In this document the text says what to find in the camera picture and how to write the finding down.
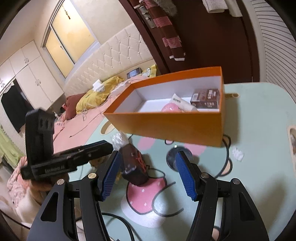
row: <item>striped white wall panel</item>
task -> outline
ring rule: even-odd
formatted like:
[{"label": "striped white wall panel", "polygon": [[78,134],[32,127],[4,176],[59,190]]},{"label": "striped white wall panel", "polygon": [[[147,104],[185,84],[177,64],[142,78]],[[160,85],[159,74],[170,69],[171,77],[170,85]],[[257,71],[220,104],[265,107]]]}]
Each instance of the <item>striped white wall panel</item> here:
[{"label": "striped white wall panel", "polygon": [[296,42],[291,32],[264,0],[250,0],[263,35],[266,81],[284,88],[296,102]]},{"label": "striped white wall panel", "polygon": [[25,154],[26,153],[26,144],[25,144],[25,134],[18,133],[13,125],[11,124],[6,112],[3,108],[3,105],[0,101],[0,124],[2,125],[4,131],[13,141],[13,143]]}]

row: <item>green cloth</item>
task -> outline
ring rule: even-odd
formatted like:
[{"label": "green cloth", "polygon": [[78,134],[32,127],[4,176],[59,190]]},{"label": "green cloth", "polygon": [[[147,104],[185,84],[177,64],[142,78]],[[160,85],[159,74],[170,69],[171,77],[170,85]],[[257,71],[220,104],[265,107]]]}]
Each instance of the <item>green cloth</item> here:
[{"label": "green cloth", "polygon": [[11,141],[6,135],[2,126],[0,127],[0,157],[5,157],[5,160],[13,169],[17,167],[17,164],[24,154],[19,148]]}]

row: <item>window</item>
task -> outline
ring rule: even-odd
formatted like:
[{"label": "window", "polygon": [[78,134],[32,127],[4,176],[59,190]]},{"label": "window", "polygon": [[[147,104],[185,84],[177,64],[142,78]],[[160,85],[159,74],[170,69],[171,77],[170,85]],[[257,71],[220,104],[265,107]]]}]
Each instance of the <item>window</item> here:
[{"label": "window", "polygon": [[80,57],[97,40],[70,0],[64,0],[52,18],[44,47],[66,78]]}]

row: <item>red pillow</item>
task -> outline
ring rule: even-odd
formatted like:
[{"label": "red pillow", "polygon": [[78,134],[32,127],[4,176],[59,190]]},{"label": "red pillow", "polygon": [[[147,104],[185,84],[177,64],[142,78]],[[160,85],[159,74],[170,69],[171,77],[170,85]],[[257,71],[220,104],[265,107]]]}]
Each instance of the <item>red pillow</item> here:
[{"label": "red pillow", "polygon": [[76,116],[76,105],[80,101],[80,99],[85,95],[86,93],[83,94],[78,94],[78,95],[71,95],[67,97],[66,99],[66,120],[71,120]]}]

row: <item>brown door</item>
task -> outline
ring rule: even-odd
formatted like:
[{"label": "brown door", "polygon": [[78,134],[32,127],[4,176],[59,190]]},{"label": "brown door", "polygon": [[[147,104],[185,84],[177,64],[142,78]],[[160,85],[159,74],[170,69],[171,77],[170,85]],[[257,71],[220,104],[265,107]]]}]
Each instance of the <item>brown door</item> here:
[{"label": "brown door", "polygon": [[148,48],[153,57],[153,52],[157,49],[162,65],[167,68],[166,71],[221,66],[225,83],[252,82],[254,66],[243,18],[232,17],[228,11],[209,14],[201,0],[173,2],[177,6],[178,14],[170,19],[182,41],[186,53],[185,61],[170,59],[159,30],[148,27],[140,11],[133,9],[138,11],[138,18],[146,25],[145,31],[157,45],[154,49],[150,49],[150,46]]}]

